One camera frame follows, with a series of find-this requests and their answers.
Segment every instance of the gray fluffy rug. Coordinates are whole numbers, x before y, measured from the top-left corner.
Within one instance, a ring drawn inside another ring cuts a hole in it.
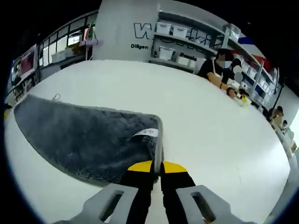
[[[161,128],[156,115],[81,107],[27,95],[15,107],[14,117],[45,160],[100,186],[117,183],[128,167],[154,160],[155,150],[162,148],[158,144],[162,131],[158,137],[132,137],[143,129]]]

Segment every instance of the ceiling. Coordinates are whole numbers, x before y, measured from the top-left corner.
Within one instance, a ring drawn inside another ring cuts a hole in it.
[[[299,96],[299,38],[296,38],[298,20],[294,19],[297,14],[295,7],[284,6],[281,2],[255,4],[252,1],[230,1],[229,5],[214,1],[181,2],[203,8],[238,26],[242,33],[252,38],[271,65],[279,67],[280,74],[286,77],[286,84]],[[55,4],[47,1],[39,2],[36,6],[26,3],[15,6],[12,20],[19,24],[19,35],[13,36],[15,44],[12,57],[18,57],[68,21],[98,9],[100,4],[100,0],[92,4],[76,4],[71,1],[59,1],[59,4]],[[19,11],[36,13],[26,15],[24,21],[23,13],[18,13]]]

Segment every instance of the monitor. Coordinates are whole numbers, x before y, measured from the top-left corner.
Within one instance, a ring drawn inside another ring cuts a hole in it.
[[[21,70],[20,78],[23,80],[37,68],[37,46],[36,44],[32,46],[28,51],[26,51],[21,57]]]

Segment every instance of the small yellow object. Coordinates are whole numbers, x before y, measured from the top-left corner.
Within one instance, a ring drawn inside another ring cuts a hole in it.
[[[134,164],[133,166],[130,166],[128,170],[149,173],[151,164],[152,161],[139,162]]]
[[[187,172],[187,170],[184,167],[176,163],[163,161],[163,164],[164,164],[164,169],[166,174]]]

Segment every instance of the white tabletop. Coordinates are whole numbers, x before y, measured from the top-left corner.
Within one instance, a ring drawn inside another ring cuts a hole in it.
[[[285,151],[258,110],[240,107],[207,80],[184,71],[141,62],[85,61],[29,93],[46,99],[59,93],[71,104],[158,115],[165,160],[186,167],[197,185],[229,202],[244,221],[263,223],[289,174]],[[13,113],[6,120],[6,145],[21,190],[47,223],[75,216],[101,189],[46,162],[26,141]],[[167,223],[161,197],[155,185],[147,223]]]

